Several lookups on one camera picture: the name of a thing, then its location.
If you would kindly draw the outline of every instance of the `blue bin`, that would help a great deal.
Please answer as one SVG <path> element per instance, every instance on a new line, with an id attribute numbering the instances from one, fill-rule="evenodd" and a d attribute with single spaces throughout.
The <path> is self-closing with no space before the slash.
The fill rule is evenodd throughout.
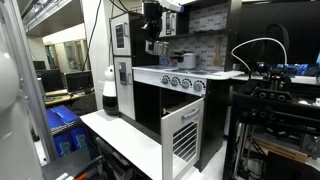
<path id="1" fill-rule="evenodd" d="M 76 121 L 81 121 L 80 117 L 74 112 L 66 108 L 65 106 L 58 106 L 51 109 L 57 114 L 65 125 L 71 125 Z M 84 149 L 87 152 L 88 157 L 91 157 L 87 144 L 88 133 L 83 127 L 76 127 L 69 132 L 70 137 L 74 143 L 75 150 Z"/>
<path id="2" fill-rule="evenodd" d="M 47 109 L 46 113 L 51 130 L 62 128 L 63 126 L 65 126 L 65 123 L 60 119 L 59 116 L 51 111 L 51 109 Z M 54 137 L 53 140 L 59 157 L 63 157 L 71 153 L 74 149 L 73 141 L 69 133 Z"/>

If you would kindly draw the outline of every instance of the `toy kitchen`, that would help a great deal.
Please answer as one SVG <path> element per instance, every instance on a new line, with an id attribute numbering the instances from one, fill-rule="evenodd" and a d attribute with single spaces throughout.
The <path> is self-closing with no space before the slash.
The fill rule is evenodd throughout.
<path id="1" fill-rule="evenodd" d="M 190 165 L 202 171 L 222 146 L 227 80 L 241 74 L 224 72 L 227 11 L 164 12 L 161 42 L 152 43 L 141 14 L 110 20 L 119 117 L 162 145 L 164 171 L 175 178 Z"/>

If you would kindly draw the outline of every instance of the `door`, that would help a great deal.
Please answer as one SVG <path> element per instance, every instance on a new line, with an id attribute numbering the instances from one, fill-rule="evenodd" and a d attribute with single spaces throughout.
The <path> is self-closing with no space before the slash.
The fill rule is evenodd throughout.
<path id="1" fill-rule="evenodd" d="M 111 19 L 112 47 L 114 55 L 130 56 L 129 15 L 123 14 Z"/>
<path id="2" fill-rule="evenodd" d="M 119 111 L 135 120 L 131 58 L 115 57 Z"/>
<path id="3" fill-rule="evenodd" d="M 204 98 L 161 119 L 162 179 L 181 179 L 199 160 Z"/>

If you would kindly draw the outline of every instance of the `tiled backsplash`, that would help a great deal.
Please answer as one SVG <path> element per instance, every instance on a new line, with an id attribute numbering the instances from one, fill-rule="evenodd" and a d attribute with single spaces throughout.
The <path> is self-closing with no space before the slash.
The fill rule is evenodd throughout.
<path id="1" fill-rule="evenodd" d="M 220 4 L 190 12 L 189 33 L 200 29 L 224 29 L 227 24 L 228 4 Z"/>
<path id="2" fill-rule="evenodd" d="M 228 4 L 220 4 L 190 12 L 189 33 L 200 29 L 219 30 L 226 28 Z M 216 41 L 222 37 L 221 66 L 213 65 L 213 58 L 218 47 Z M 224 70 L 228 37 L 227 35 L 201 36 L 169 40 L 170 51 L 192 51 L 197 55 L 197 68 L 207 70 Z"/>
<path id="3" fill-rule="evenodd" d="M 222 37 L 221 43 L 221 66 L 213 66 L 213 58 L 217 47 L 216 41 Z M 228 37 L 226 35 L 220 36 L 202 36 L 192 38 L 180 38 L 170 40 L 171 51 L 192 51 L 197 55 L 197 68 L 206 70 L 223 70 L 226 59 Z"/>

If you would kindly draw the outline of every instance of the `ceiling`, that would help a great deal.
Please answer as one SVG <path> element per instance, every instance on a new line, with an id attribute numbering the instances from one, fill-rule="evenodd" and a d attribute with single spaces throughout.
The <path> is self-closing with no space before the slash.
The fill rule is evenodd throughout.
<path id="1" fill-rule="evenodd" d="M 26 34 L 28 36 L 44 37 L 83 22 L 80 0 L 72 0 L 59 11 L 27 31 Z"/>

